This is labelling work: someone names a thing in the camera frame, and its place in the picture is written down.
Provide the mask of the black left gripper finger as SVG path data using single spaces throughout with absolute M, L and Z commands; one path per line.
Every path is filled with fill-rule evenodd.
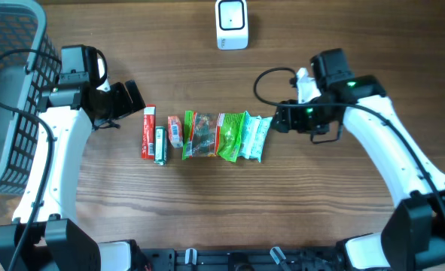
M 117 82 L 111 85 L 112 118 L 121 119 L 133 112 L 133 103 L 126 87 Z
M 142 98 L 142 95 L 139 91 L 139 88 L 138 88 L 136 82 L 134 80 L 127 81 L 125 83 L 125 86 L 126 86 L 126 90 L 129 94 L 129 97 L 132 102 L 132 104 L 131 104 L 132 112 L 137 112 L 142 109 L 145 109 L 146 104 L 145 104 L 144 99 Z

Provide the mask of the dark green gum pack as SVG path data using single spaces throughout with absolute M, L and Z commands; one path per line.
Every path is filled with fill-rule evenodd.
M 165 166 L 167 162 L 168 133 L 163 126 L 155 127 L 154 162 Z

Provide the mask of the red white small box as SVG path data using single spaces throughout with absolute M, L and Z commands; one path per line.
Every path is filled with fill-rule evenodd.
M 170 143 L 174 148 L 182 148 L 184 145 L 183 126 L 178 116 L 168 116 L 168 133 Z

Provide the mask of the red candy bar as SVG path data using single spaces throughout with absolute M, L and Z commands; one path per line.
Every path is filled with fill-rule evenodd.
M 156 105 L 148 104 L 144 109 L 143 131 L 142 131 L 142 152 L 143 160 L 154 159 L 154 137 L 156 124 Z

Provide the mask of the light blue tissue pack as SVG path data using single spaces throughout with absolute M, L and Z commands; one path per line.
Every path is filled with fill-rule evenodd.
M 272 117 L 253 117 L 247 111 L 245 112 L 239 157 L 261 162 L 264 143 L 272 120 Z

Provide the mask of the green snack bag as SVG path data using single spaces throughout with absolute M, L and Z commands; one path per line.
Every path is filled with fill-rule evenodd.
M 186 111 L 182 159 L 221 157 L 235 163 L 242 143 L 244 113 Z

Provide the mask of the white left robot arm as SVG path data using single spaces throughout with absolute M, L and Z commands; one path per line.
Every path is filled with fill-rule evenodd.
M 126 117 L 145 107 L 135 81 L 109 90 L 89 82 L 43 87 L 41 131 L 23 198 L 12 222 L 0 226 L 5 270 L 148 270 L 133 239 L 95 242 L 76 222 L 75 197 L 90 112 Z

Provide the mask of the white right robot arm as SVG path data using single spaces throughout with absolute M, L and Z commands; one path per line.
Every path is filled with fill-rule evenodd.
M 445 263 L 445 174 L 422 152 L 373 75 L 358 77 L 340 49 L 296 71 L 297 99 L 280 102 L 272 127 L 324 142 L 331 123 L 362 145 L 391 194 L 394 211 L 380 233 L 343 242 L 350 269 L 422 270 Z

